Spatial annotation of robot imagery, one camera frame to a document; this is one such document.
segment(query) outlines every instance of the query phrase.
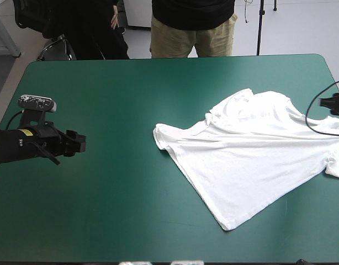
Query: chair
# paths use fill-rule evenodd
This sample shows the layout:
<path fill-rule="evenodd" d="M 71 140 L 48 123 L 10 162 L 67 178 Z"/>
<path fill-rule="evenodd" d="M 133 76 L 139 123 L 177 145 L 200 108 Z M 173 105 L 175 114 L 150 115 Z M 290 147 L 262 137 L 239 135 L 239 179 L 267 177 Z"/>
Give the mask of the chair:
<path fill-rule="evenodd" d="M 18 27 L 30 28 L 41 32 L 43 37 L 52 43 L 43 48 L 37 61 L 44 61 L 45 53 L 56 44 L 63 42 L 65 54 L 69 61 L 73 60 L 70 44 L 60 29 L 52 6 L 54 0 L 13 0 L 15 21 Z"/>

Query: tabletop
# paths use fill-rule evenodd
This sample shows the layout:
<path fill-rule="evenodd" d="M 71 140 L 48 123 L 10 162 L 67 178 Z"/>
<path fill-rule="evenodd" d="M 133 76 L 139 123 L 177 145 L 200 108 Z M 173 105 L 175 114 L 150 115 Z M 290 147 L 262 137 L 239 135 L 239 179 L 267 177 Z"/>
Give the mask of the tabletop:
<path fill-rule="evenodd" d="M 32 63 L 1 128 L 22 94 L 51 97 L 47 120 L 86 135 L 87 151 L 0 165 L 0 261 L 339 262 L 339 179 L 322 173 L 225 232 L 152 136 L 244 88 L 305 112 L 332 82 L 319 55 Z"/>

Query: white cabinet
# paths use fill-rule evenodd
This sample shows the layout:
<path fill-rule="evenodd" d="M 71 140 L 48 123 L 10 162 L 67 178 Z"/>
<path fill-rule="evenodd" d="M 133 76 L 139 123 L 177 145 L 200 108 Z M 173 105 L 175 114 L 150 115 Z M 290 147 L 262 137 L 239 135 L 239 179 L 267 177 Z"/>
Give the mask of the white cabinet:
<path fill-rule="evenodd" d="M 124 0 L 124 8 L 129 26 L 151 27 L 151 0 Z"/>

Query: black shirt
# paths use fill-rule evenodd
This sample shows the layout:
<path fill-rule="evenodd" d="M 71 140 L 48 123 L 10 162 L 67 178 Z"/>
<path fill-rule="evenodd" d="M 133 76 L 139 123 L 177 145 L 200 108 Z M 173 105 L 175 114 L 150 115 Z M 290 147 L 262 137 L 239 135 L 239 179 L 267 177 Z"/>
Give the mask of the black shirt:
<path fill-rule="evenodd" d="M 153 16 L 181 30 L 214 29 L 234 13 L 235 0 L 152 0 Z"/>

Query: black wire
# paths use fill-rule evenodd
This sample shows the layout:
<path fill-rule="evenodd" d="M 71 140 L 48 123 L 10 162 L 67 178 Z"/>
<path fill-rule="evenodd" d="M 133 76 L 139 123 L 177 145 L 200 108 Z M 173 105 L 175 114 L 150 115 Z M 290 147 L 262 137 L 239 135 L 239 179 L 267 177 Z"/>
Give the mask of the black wire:
<path fill-rule="evenodd" d="M 309 114 L 309 110 L 311 109 L 311 107 L 312 107 L 314 101 L 317 99 L 317 97 L 319 97 L 319 96 L 322 95 L 324 92 L 326 92 L 329 88 L 333 87 L 334 85 L 336 85 L 336 84 L 338 84 L 338 83 L 339 83 L 339 81 L 336 81 L 335 83 L 331 84 L 331 85 L 328 86 L 326 89 L 324 89 L 322 92 L 320 92 L 318 95 L 316 95 L 316 96 L 313 98 L 311 104 L 309 104 L 309 106 L 308 106 L 308 109 L 307 109 L 307 112 L 306 112 L 306 115 L 305 115 L 305 123 L 306 123 L 306 125 L 307 125 L 307 127 L 308 127 L 309 129 L 311 129 L 312 131 L 314 131 L 314 132 L 316 132 L 316 133 L 318 133 L 318 134 L 331 135 L 331 136 L 339 136 L 339 134 L 328 134 L 328 133 L 326 133 L 326 132 L 320 132 L 320 131 L 317 131 L 317 130 L 313 129 L 313 128 L 309 125 L 309 123 L 308 123 L 308 114 Z"/>
<path fill-rule="evenodd" d="M 253 3 L 253 0 L 249 1 L 249 0 L 244 0 L 245 1 L 245 20 L 246 23 L 248 23 L 249 21 L 247 20 L 247 3 L 251 4 Z"/>
<path fill-rule="evenodd" d="M 11 118 L 10 121 L 8 122 L 8 125 L 6 125 L 6 128 L 5 128 L 6 130 L 9 129 L 9 126 L 10 126 L 11 122 L 13 121 L 13 119 L 15 119 L 16 116 L 22 114 L 22 112 L 23 112 L 23 111 L 21 110 L 20 112 L 17 112 L 14 116 L 12 116 L 12 118 Z"/>
<path fill-rule="evenodd" d="M 247 0 L 245 0 L 245 20 L 246 20 L 246 23 L 248 23 L 248 20 L 247 20 Z"/>

